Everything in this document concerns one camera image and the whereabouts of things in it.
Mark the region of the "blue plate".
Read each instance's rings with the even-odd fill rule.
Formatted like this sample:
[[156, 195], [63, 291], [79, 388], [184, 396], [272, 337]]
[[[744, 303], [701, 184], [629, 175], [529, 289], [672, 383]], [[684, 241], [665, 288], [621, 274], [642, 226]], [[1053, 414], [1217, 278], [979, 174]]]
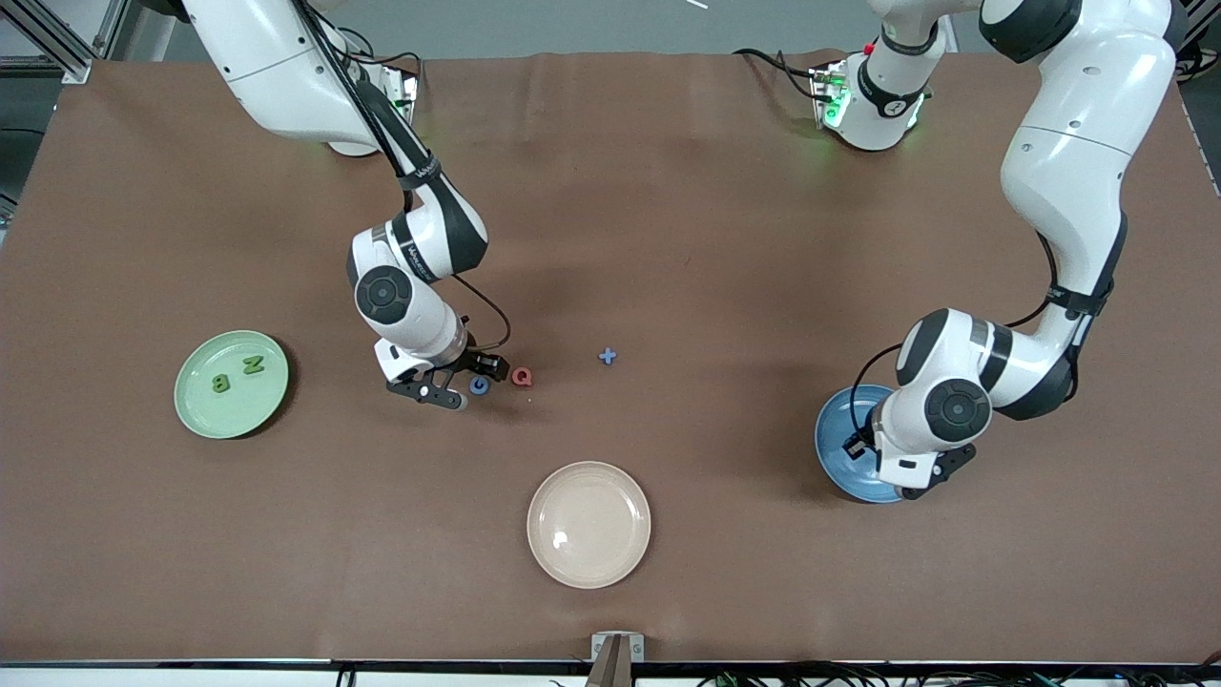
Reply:
[[888, 386], [845, 387], [821, 408], [813, 430], [813, 447], [824, 472], [834, 484], [869, 504], [894, 504], [902, 500], [901, 491], [878, 477], [880, 458], [864, 447], [860, 455], [846, 449], [860, 442], [860, 430], [868, 430], [873, 408], [891, 395]]

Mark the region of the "light green plate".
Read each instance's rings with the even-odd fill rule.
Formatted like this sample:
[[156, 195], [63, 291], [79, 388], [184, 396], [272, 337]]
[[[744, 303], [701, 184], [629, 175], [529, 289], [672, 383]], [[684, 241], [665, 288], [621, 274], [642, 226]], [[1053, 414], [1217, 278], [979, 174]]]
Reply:
[[[265, 370], [245, 377], [241, 360], [263, 355]], [[211, 379], [227, 373], [226, 394], [214, 394]], [[234, 329], [205, 340], [179, 366], [175, 410], [192, 433], [208, 439], [241, 438], [278, 412], [291, 383], [291, 362], [280, 343], [253, 329]]]

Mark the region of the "beige plate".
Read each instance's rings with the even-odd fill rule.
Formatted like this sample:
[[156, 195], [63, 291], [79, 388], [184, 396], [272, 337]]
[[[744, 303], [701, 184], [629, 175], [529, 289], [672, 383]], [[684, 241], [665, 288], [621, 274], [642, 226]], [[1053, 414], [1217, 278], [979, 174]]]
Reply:
[[574, 591], [603, 591], [632, 574], [652, 534], [643, 489], [614, 465], [557, 469], [527, 508], [527, 545], [549, 578]]

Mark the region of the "brown table cover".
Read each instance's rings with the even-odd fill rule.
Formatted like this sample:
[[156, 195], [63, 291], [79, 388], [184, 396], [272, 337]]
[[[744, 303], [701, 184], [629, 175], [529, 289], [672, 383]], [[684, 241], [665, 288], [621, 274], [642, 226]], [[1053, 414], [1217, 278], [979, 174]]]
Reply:
[[[1042, 300], [999, 183], [1035, 70], [954, 52], [882, 154], [736, 56], [424, 77], [416, 131], [488, 227], [469, 279], [534, 373], [462, 412], [385, 390], [354, 308], [350, 240], [402, 205], [387, 164], [263, 131], [209, 63], [61, 93], [0, 249], [0, 659], [568, 659], [604, 630], [654, 660], [1221, 648], [1221, 198], [1178, 92], [1125, 177], [1077, 397], [875, 506], [827, 480], [814, 419], [924, 314]], [[289, 386], [208, 439], [175, 381], [234, 329], [280, 343]], [[581, 461], [652, 513], [603, 591], [527, 545], [535, 491]]]

